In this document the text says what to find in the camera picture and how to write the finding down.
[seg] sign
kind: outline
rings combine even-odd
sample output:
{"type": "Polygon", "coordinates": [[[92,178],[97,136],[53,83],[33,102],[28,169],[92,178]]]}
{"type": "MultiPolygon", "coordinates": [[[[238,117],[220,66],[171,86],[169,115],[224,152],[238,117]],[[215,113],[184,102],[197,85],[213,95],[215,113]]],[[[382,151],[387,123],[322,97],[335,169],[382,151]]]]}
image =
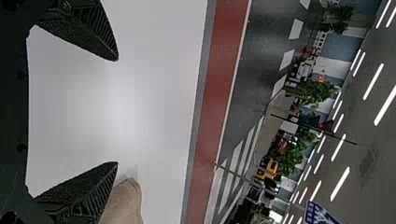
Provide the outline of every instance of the sign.
{"type": "Polygon", "coordinates": [[[319,75],[319,80],[318,82],[324,82],[324,75],[319,75]]]}
{"type": "Polygon", "coordinates": [[[305,209],[305,224],[341,224],[318,203],[308,202],[305,209]]]}

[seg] green plant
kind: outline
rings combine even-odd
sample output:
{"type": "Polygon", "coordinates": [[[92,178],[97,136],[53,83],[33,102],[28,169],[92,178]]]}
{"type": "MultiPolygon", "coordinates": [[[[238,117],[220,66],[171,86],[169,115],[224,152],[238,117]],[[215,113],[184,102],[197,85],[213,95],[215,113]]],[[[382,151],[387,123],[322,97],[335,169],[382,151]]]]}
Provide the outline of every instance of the green plant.
{"type": "Polygon", "coordinates": [[[301,98],[302,105],[310,105],[311,108],[318,108],[319,103],[327,100],[333,93],[337,91],[330,82],[317,82],[308,79],[301,83],[297,88],[285,87],[284,90],[289,95],[301,98]]]}
{"type": "Polygon", "coordinates": [[[330,6],[328,10],[334,17],[339,21],[350,21],[354,14],[354,10],[356,5],[348,5],[348,6],[330,6]]]}
{"type": "Polygon", "coordinates": [[[319,26],[319,30],[323,32],[329,32],[332,29],[332,25],[329,23],[321,23],[319,26]]]}
{"type": "Polygon", "coordinates": [[[341,35],[344,31],[347,30],[348,23],[344,21],[338,21],[336,23],[321,23],[319,26],[319,30],[323,32],[334,32],[337,35],[341,35]]]}
{"type": "Polygon", "coordinates": [[[309,131],[299,132],[295,139],[288,144],[288,151],[285,156],[279,154],[275,156],[279,164],[278,172],[283,176],[294,174],[295,166],[303,162],[303,151],[318,141],[318,137],[309,131]]]}
{"type": "Polygon", "coordinates": [[[347,22],[339,21],[332,25],[332,30],[334,31],[335,34],[341,35],[344,33],[344,31],[347,30],[347,27],[348,27],[347,22]]]}

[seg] fluorescent light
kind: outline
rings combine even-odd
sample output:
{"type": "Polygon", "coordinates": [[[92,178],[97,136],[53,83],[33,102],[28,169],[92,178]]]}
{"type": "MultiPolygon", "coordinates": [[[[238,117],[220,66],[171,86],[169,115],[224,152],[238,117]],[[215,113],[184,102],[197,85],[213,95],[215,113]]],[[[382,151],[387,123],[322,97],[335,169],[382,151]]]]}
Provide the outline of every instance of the fluorescent light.
{"type": "Polygon", "coordinates": [[[342,104],[343,104],[343,101],[340,101],[340,104],[338,105],[337,109],[335,110],[334,116],[332,116],[333,120],[335,120],[335,118],[337,118],[338,111],[340,111],[342,104]]]}
{"type": "Polygon", "coordinates": [[[381,63],[381,64],[379,65],[378,69],[376,70],[376,73],[375,73],[375,75],[374,75],[374,77],[373,77],[373,80],[370,82],[369,88],[367,88],[366,93],[364,93],[364,96],[363,96],[363,100],[364,100],[364,101],[365,101],[365,100],[367,99],[367,97],[369,96],[370,91],[371,91],[371,89],[373,88],[373,86],[374,86],[376,80],[378,79],[379,74],[381,74],[383,68],[384,68],[384,64],[381,63]]]}
{"type": "Polygon", "coordinates": [[[298,204],[301,204],[301,203],[303,202],[303,199],[304,199],[305,194],[306,194],[307,191],[308,191],[308,187],[306,187],[306,188],[304,189],[304,192],[303,192],[303,194],[301,195],[301,198],[300,198],[300,201],[298,202],[298,204]]]}
{"type": "Polygon", "coordinates": [[[317,187],[315,188],[314,192],[312,193],[311,198],[309,199],[309,201],[313,202],[315,199],[315,196],[317,196],[318,190],[320,189],[321,186],[321,180],[319,180],[317,187]]]}
{"type": "Polygon", "coordinates": [[[396,14],[396,7],[393,9],[392,14],[390,15],[390,18],[389,18],[389,20],[388,20],[388,22],[387,22],[387,28],[388,28],[388,27],[390,26],[390,24],[392,23],[393,18],[395,17],[395,14],[396,14]]]}
{"type": "Polygon", "coordinates": [[[319,166],[321,165],[321,163],[322,163],[322,161],[323,161],[323,158],[324,158],[324,154],[321,155],[321,157],[320,157],[320,159],[319,159],[319,161],[318,161],[317,167],[315,167],[314,175],[317,173],[317,171],[318,171],[318,169],[319,169],[319,166]]]}
{"type": "Polygon", "coordinates": [[[332,154],[332,162],[335,160],[335,157],[338,154],[338,151],[340,150],[341,146],[344,144],[344,140],[346,140],[347,134],[344,133],[343,138],[340,140],[340,143],[338,143],[337,148],[335,149],[334,153],[332,154]]]}
{"type": "Polygon", "coordinates": [[[337,98],[335,99],[335,102],[332,105],[332,108],[335,108],[335,106],[337,105],[338,100],[340,99],[340,96],[341,96],[341,91],[338,92],[337,98]]]}
{"type": "Polygon", "coordinates": [[[323,139],[322,139],[322,141],[320,142],[320,145],[319,145],[319,147],[318,147],[317,153],[319,153],[319,152],[320,152],[320,149],[321,149],[321,147],[323,147],[323,143],[324,143],[324,141],[326,141],[326,136],[324,136],[324,137],[323,137],[323,139]]]}
{"type": "Polygon", "coordinates": [[[384,11],[382,12],[381,17],[379,18],[379,21],[378,21],[378,23],[376,24],[375,29],[378,29],[379,26],[381,25],[382,20],[384,20],[384,16],[385,16],[385,14],[386,14],[387,11],[388,11],[388,8],[389,8],[389,5],[390,5],[391,2],[392,2],[392,0],[389,0],[388,3],[387,3],[387,5],[385,6],[385,9],[384,9],[384,11]]]}
{"type": "Polygon", "coordinates": [[[312,165],[310,165],[309,168],[308,168],[308,170],[306,171],[306,174],[305,174],[305,176],[304,176],[304,181],[305,181],[306,178],[308,177],[309,172],[311,172],[311,169],[312,169],[312,165]]]}
{"type": "Polygon", "coordinates": [[[359,55],[361,55],[361,49],[359,49],[358,53],[356,54],[355,59],[353,60],[352,66],[350,66],[350,70],[351,70],[351,71],[353,70],[353,67],[355,66],[355,63],[356,63],[356,61],[358,60],[359,55]]]}
{"type": "Polygon", "coordinates": [[[361,68],[361,63],[363,62],[364,57],[366,56],[366,52],[363,53],[363,55],[361,55],[361,60],[358,63],[358,66],[355,69],[355,72],[353,73],[353,77],[356,76],[356,74],[358,74],[359,68],[361,68]]]}
{"type": "Polygon", "coordinates": [[[312,157],[314,157],[314,152],[315,152],[315,150],[313,149],[312,152],[311,152],[311,155],[309,156],[308,162],[307,162],[306,164],[308,164],[309,162],[311,162],[312,157]]]}
{"type": "Polygon", "coordinates": [[[301,183],[301,180],[303,179],[303,176],[304,176],[304,174],[302,174],[301,176],[300,176],[300,179],[298,180],[298,182],[297,182],[297,186],[299,186],[300,185],[300,183],[301,183]]]}
{"type": "Polygon", "coordinates": [[[338,190],[340,190],[340,188],[343,186],[344,182],[347,179],[347,176],[349,175],[349,171],[350,171],[350,168],[348,166],[346,168],[346,170],[344,171],[343,175],[341,176],[341,179],[338,181],[337,186],[335,186],[335,189],[332,191],[332,195],[330,196],[330,202],[332,202],[332,200],[334,200],[335,196],[338,193],[338,190]]]}
{"type": "Polygon", "coordinates": [[[289,224],[291,224],[291,222],[294,220],[294,215],[292,215],[291,217],[290,217],[290,220],[289,220],[289,224]]]}
{"type": "Polygon", "coordinates": [[[343,118],[344,118],[344,114],[342,114],[342,115],[340,116],[340,119],[338,120],[337,125],[335,125],[334,131],[333,131],[334,133],[337,132],[338,127],[340,127],[340,124],[341,124],[341,122],[343,121],[343,118]]]}
{"type": "Polygon", "coordinates": [[[293,201],[293,197],[294,197],[294,194],[291,194],[291,197],[290,197],[290,202],[292,202],[292,201],[293,201]]]}
{"type": "Polygon", "coordinates": [[[300,191],[297,191],[296,196],[294,197],[293,203],[296,203],[299,194],[300,194],[300,191]]]}
{"type": "Polygon", "coordinates": [[[384,103],[384,105],[382,106],[381,110],[379,111],[378,115],[376,116],[375,120],[374,120],[374,125],[377,126],[379,121],[381,121],[382,117],[384,117],[385,112],[387,112],[388,107],[390,106],[390,103],[392,103],[393,98],[395,98],[396,95],[396,86],[393,87],[392,92],[390,93],[390,95],[388,96],[387,101],[384,103]]]}
{"type": "Polygon", "coordinates": [[[289,217],[289,213],[287,213],[286,216],[285,216],[285,219],[283,219],[283,224],[286,223],[286,220],[288,219],[288,217],[289,217]]]}

